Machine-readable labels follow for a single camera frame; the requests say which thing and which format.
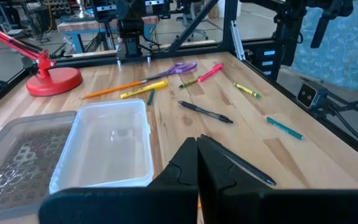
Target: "yellow crayon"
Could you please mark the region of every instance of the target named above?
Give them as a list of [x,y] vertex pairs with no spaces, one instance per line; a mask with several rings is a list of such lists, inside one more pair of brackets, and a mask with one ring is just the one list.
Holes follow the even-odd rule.
[[151,85],[145,86],[145,87],[140,88],[138,90],[130,91],[128,93],[121,94],[120,97],[121,97],[121,99],[124,99],[124,98],[127,98],[128,96],[133,96],[133,95],[136,95],[138,93],[143,93],[143,92],[149,91],[151,89],[163,88],[163,87],[166,87],[167,85],[168,85],[168,81],[161,81],[161,82],[158,82],[158,83],[153,83]]
[[245,92],[251,94],[252,96],[254,96],[254,97],[256,97],[256,98],[260,98],[260,97],[261,97],[258,93],[254,92],[254,91],[252,91],[252,90],[250,90],[250,89],[248,89],[248,88],[246,88],[245,86],[243,86],[243,85],[241,85],[241,84],[238,84],[238,83],[235,82],[235,83],[233,83],[233,85],[234,85],[235,87],[239,88],[240,90],[244,90]]

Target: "purple scissors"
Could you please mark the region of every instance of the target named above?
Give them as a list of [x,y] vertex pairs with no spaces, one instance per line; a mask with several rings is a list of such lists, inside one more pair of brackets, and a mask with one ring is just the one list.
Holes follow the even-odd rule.
[[189,71],[193,70],[196,67],[197,67],[196,62],[191,62],[191,63],[178,62],[178,63],[175,63],[172,67],[170,67],[167,71],[158,73],[158,74],[156,74],[156,75],[154,75],[152,77],[148,77],[148,78],[146,78],[146,80],[150,81],[150,80],[154,80],[156,78],[161,78],[161,77],[164,77],[164,76],[167,76],[167,75],[173,75],[173,74],[180,74],[180,73],[183,73],[183,72],[189,72]]

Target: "red desk lamp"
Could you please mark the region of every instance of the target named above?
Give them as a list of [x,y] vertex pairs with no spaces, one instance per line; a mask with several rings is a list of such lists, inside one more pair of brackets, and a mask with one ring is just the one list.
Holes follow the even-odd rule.
[[72,90],[82,82],[76,68],[52,68],[56,61],[49,58],[48,50],[38,50],[0,31],[0,41],[21,54],[35,60],[39,72],[25,84],[33,96],[52,96]]

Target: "chair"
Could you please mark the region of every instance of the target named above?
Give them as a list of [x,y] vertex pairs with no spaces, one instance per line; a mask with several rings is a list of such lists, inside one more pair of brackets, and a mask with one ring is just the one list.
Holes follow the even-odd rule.
[[[204,1],[200,2],[193,2],[190,4],[190,13],[183,14],[183,16],[177,17],[176,21],[181,21],[183,26],[186,28],[190,26],[191,22],[193,22],[193,19],[196,18],[197,14],[200,13],[202,8],[204,7]],[[208,16],[206,16],[201,22],[206,22],[208,20]],[[208,35],[206,32],[202,29],[195,29],[194,32],[190,35],[190,37],[187,39],[187,41],[191,42],[194,39],[194,33],[202,35],[206,40],[208,40]]]

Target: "clear plastic container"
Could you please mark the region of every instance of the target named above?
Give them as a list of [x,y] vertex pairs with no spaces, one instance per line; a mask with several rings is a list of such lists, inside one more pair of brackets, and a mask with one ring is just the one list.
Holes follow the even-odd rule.
[[82,106],[49,192],[71,187],[147,186],[154,174],[149,135],[143,100]]
[[0,131],[0,221],[36,214],[75,111],[15,119]]

